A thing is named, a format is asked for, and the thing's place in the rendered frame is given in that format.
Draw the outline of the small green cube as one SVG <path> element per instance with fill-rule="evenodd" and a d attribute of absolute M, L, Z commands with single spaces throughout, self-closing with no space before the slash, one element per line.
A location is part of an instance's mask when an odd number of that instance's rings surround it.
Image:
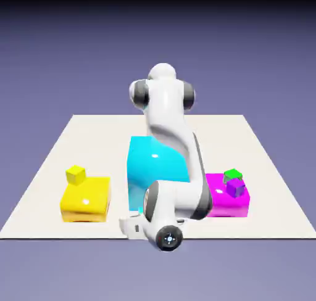
<path fill-rule="evenodd" d="M 230 170 L 227 170 L 223 173 L 223 183 L 227 184 L 228 181 L 232 179 L 243 179 L 243 175 L 241 172 L 239 172 L 237 169 L 232 168 Z"/>

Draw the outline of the large yellow box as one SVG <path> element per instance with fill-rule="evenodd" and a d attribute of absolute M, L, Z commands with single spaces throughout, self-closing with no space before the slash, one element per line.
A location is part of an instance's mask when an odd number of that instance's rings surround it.
<path fill-rule="evenodd" d="M 69 183 L 60 201 L 62 220 L 105 222 L 110 198 L 109 177 L 87 177 L 79 184 Z"/>

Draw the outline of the large cyan box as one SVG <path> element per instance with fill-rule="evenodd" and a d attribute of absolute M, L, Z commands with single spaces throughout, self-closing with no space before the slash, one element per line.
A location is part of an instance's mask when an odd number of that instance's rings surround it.
<path fill-rule="evenodd" d="M 143 212 L 146 189 L 156 180 L 188 182 L 185 158 L 152 136 L 132 136 L 127 157 L 129 211 Z"/>

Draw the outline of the small purple cube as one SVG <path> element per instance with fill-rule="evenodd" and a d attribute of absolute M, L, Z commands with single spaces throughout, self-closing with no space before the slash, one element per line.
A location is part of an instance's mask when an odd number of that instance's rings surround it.
<path fill-rule="evenodd" d="M 243 180 L 233 178 L 227 181 L 226 193 L 229 194 L 231 197 L 237 198 L 244 194 L 245 186 L 246 185 Z"/>

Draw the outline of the large magenta box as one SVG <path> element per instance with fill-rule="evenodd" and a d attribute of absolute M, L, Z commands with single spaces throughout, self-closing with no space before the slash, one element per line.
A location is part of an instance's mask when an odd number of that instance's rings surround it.
<path fill-rule="evenodd" d="M 206 179 L 213 201 L 208 217 L 247 217 L 250 195 L 246 186 L 244 194 L 234 198 L 226 193 L 223 173 L 207 173 Z"/>

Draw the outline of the small yellow cube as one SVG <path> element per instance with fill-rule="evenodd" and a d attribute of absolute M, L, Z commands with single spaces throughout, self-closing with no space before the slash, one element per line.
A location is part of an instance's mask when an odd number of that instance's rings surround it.
<path fill-rule="evenodd" d="M 86 179 L 86 171 L 77 165 L 66 170 L 67 182 L 72 185 L 79 185 Z"/>

